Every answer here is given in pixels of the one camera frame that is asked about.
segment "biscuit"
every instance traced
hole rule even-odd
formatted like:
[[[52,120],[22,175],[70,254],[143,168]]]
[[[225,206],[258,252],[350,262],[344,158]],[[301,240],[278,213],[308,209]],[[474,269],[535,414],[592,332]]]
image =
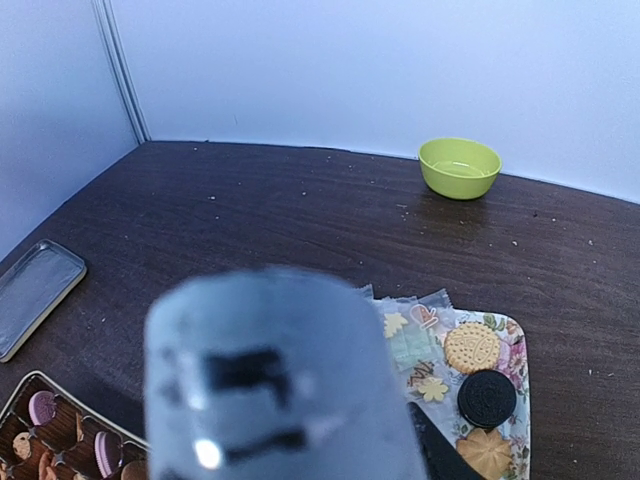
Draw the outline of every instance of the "biscuit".
[[[487,434],[482,428],[475,428],[467,438],[456,442],[456,450],[487,480],[500,480],[511,464],[511,446],[498,430]]]
[[[482,323],[463,323],[447,334],[444,341],[447,361],[462,373],[474,373],[496,366],[500,338]]]
[[[29,432],[22,432],[13,439],[13,452],[20,460],[26,460],[31,456],[31,443]]]
[[[76,413],[76,440],[81,442],[82,437],[84,437],[84,431],[82,430],[82,415]]]

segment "dark wooden table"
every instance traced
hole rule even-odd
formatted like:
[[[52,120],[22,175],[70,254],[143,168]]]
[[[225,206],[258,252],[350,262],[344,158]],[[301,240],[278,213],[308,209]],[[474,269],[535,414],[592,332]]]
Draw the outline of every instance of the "dark wooden table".
[[[64,204],[41,238],[89,274],[6,365],[0,400],[41,369],[143,433],[146,311],[192,275],[301,265],[377,296],[446,287],[529,345],[533,478],[640,476],[640,206],[503,175],[474,202],[418,163],[335,150],[147,143]]]

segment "chocolate sandwich cookie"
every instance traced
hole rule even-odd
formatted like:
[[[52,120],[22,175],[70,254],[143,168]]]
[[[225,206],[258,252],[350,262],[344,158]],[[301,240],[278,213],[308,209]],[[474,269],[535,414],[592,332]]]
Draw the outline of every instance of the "chocolate sandwich cookie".
[[[504,423],[516,408],[516,389],[495,370],[469,375],[458,392],[460,414],[476,427],[491,429]]]

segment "green bowl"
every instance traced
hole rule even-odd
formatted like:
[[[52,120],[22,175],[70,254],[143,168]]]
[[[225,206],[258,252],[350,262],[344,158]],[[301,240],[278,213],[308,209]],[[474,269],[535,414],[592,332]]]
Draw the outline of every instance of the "green bowl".
[[[502,160],[486,145],[464,138],[438,138],[420,147],[420,168],[429,188],[454,200],[471,200],[489,191]]]

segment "blurry gray object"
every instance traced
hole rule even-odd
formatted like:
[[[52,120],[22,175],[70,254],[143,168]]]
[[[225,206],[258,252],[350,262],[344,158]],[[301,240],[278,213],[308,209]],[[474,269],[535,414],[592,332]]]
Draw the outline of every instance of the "blurry gray object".
[[[377,313],[290,269],[189,281],[152,307],[154,479],[424,480]]]

